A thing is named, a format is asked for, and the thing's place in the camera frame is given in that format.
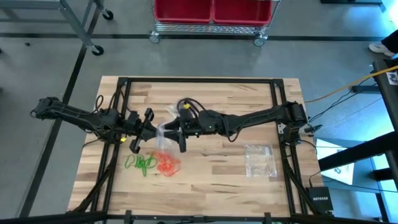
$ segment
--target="caster wheel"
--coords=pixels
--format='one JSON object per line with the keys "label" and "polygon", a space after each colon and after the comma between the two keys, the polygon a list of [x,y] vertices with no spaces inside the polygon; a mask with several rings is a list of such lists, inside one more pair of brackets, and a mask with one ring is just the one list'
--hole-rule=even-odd
{"label": "caster wheel", "polygon": [[264,42],[265,42],[265,40],[260,39],[260,38],[257,38],[256,40],[254,40],[253,43],[254,43],[254,45],[256,45],[256,46],[261,47],[261,46],[264,45]]}
{"label": "caster wheel", "polygon": [[149,40],[150,40],[152,43],[154,43],[154,44],[158,44],[158,43],[160,42],[160,39],[159,39],[157,36],[155,36],[155,35],[150,36],[150,37],[149,37]]}
{"label": "caster wheel", "polygon": [[105,16],[104,14],[102,14],[102,16],[104,17],[104,19],[106,20],[112,20],[113,19],[113,12],[107,10],[106,11],[108,13],[109,16]]}
{"label": "caster wheel", "polygon": [[93,55],[95,56],[100,56],[104,54],[104,48],[102,48],[99,45],[96,45],[95,48],[99,51],[99,52],[95,52],[95,51],[91,51],[93,53]]}

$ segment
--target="butcher block tabletop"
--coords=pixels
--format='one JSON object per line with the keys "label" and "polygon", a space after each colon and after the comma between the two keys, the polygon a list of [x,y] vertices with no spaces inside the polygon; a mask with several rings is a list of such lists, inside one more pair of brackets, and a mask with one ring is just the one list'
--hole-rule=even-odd
{"label": "butcher block tabletop", "polygon": [[[98,94],[104,96],[103,108],[108,107],[118,78],[102,77]],[[303,103],[298,79],[285,78],[284,85],[288,101]],[[133,82],[128,108],[138,111],[141,119],[146,108],[152,108],[155,114],[152,124],[157,126],[174,119],[167,107],[185,97],[198,100],[208,110],[226,114],[243,115],[272,107],[270,84],[266,83]],[[95,139],[93,134],[87,134],[86,142]],[[126,210],[131,210],[133,215],[263,217],[264,212],[269,212],[272,217],[290,216],[275,122],[246,128],[235,142],[219,135],[190,137],[185,153],[180,153],[178,145],[174,145],[180,170],[171,177],[160,173],[156,166],[146,169],[146,176],[134,164],[126,166],[128,158],[127,164],[136,158],[130,156],[129,145],[133,139],[135,137],[127,137],[120,145],[110,214],[123,215]],[[313,141],[304,135],[302,139]],[[148,159],[157,150],[155,144],[155,139],[141,141],[139,154]],[[246,145],[272,146],[276,175],[248,177]],[[98,141],[83,148],[69,210],[77,207],[95,185],[103,146],[104,143]],[[113,146],[109,148],[108,161],[112,151]],[[319,171],[317,155],[305,142],[297,146],[297,154],[303,184],[308,187],[308,178]],[[314,186],[322,186],[320,174],[311,181]],[[105,186],[101,189],[98,209],[103,204]],[[300,212],[294,184],[292,188],[296,211]]]}

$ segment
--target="person's foot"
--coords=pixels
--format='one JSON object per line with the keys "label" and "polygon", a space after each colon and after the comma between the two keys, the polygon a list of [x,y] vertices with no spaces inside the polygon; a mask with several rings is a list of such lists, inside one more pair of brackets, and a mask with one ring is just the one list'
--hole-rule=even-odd
{"label": "person's foot", "polygon": [[382,43],[372,43],[369,44],[369,49],[373,51],[374,53],[383,53],[384,55],[387,55],[388,57],[393,57],[395,56],[395,53],[391,52],[386,46],[384,46]]}

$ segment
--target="red bin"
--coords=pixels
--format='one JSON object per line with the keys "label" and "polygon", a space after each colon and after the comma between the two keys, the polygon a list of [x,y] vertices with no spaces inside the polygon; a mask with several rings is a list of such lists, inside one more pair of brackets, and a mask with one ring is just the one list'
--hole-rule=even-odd
{"label": "red bin", "polygon": [[160,22],[208,24],[212,0],[155,0]]}
{"label": "red bin", "polygon": [[215,24],[263,26],[271,21],[271,1],[214,0]]}

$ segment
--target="concrete floor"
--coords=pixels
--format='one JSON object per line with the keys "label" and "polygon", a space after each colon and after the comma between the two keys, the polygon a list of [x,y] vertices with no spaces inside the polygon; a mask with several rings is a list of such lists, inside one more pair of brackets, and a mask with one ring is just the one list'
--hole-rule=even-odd
{"label": "concrete floor", "polygon": [[[81,16],[84,4],[70,2]],[[148,0],[113,0],[105,1],[105,5],[114,12],[115,20],[100,16],[95,34],[146,34],[152,29]],[[19,13],[44,16],[42,11]],[[59,18],[56,12],[45,15]],[[0,24],[0,33],[4,32],[72,30],[66,24],[5,23]],[[382,37],[390,32],[392,27],[377,6],[284,0],[270,35]],[[160,44],[146,39],[93,41],[105,49],[105,54],[86,54],[70,100],[70,105],[87,110],[93,107],[102,75],[295,77],[300,79],[305,100],[311,100],[367,75],[372,61],[384,58],[369,52],[367,42],[268,41],[263,47],[255,47],[250,40],[161,40]],[[81,42],[0,38],[0,48],[4,51],[0,55],[0,86],[4,88],[0,94],[0,218],[11,218],[19,213],[52,124],[30,118],[29,112],[39,98],[62,97]],[[344,93],[306,105],[308,114],[323,111]],[[383,102],[375,102],[379,98],[358,95],[325,113],[314,122],[327,126],[317,136],[358,141],[373,138],[374,133],[391,125]],[[84,138],[84,132],[62,124],[31,215],[65,212]]]}

